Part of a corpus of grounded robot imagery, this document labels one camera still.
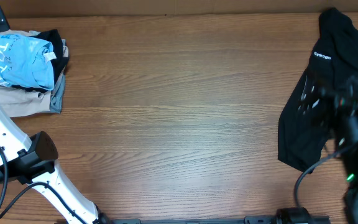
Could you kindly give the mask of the light blue t-shirt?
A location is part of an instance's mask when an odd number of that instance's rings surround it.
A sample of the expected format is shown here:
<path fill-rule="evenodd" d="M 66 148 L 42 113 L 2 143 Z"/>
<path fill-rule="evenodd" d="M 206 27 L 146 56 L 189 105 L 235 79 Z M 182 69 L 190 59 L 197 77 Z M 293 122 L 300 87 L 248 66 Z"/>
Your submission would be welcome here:
<path fill-rule="evenodd" d="M 49 41 L 22 34 L 0 34 L 0 86 L 52 90 L 55 58 Z"/>

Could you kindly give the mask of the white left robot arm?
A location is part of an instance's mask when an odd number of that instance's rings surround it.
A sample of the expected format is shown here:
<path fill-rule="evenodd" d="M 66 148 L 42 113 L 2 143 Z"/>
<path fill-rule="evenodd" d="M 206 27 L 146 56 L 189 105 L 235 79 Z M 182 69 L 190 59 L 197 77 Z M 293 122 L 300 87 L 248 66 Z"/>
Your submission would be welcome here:
<path fill-rule="evenodd" d="M 38 191 L 67 223 L 109 223 L 65 175 L 51 137 L 44 131 L 29 136 L 13 122 L 61 111 L 68 61 L 57 30 L 12 30 L 0 5 L 0 185 L 17 180 Z"/>

